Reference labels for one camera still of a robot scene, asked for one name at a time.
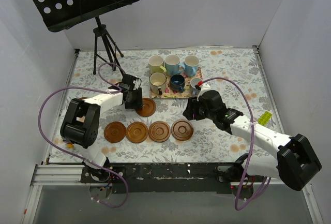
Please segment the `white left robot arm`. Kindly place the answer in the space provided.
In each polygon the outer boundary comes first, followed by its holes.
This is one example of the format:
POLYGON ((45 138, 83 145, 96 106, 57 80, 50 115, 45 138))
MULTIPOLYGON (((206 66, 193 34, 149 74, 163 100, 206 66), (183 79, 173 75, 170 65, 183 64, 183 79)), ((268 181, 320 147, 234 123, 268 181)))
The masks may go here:
POLYGON ((103 183, 109 179, 110 170, 105 167, 107 157, 95 142, 98 136, 101 114, 124 105, 126 109, 141 109, 143 106, 141 79, 124 74, 118 85, 86 99, 73 99, 66 111, 60 134, 74 144, 83 161, 92 167, 92 176, 103 183))

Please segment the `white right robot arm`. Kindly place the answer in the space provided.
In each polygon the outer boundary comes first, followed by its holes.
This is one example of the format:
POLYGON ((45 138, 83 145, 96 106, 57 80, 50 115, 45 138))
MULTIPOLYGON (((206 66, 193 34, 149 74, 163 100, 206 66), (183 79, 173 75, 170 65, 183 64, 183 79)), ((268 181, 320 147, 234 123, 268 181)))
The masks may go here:
POLYGON ((242 112, 227 108, 215 90, 190 97, 183 115, 189 121, 209 119, 218 129, 247 141, 253 138, 253 144, 269 153, 269 157, 263 158, 240 156, 220 173, 227 181, 246 181, 252 176, 273 177, 300 191, 322 169, 305 136, 288 136, 253 124, 242 112))

